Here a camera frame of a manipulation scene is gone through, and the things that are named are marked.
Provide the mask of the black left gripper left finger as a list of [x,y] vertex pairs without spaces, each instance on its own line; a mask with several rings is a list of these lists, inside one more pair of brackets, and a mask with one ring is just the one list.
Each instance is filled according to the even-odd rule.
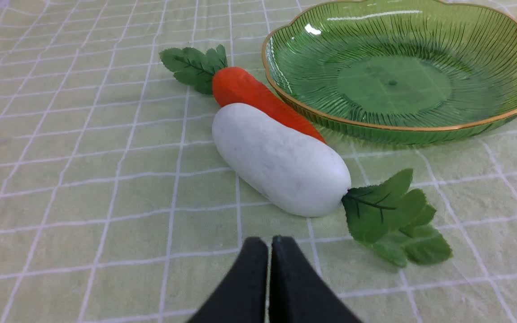
[[240,253],[189,323],[263,323],[268,249],[258,237],[244,240]]

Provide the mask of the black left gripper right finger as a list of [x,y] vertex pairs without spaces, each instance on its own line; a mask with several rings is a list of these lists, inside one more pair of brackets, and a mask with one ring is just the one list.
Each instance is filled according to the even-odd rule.
[[272,239],[271,323],[360,323],[332,292],[289,236]]

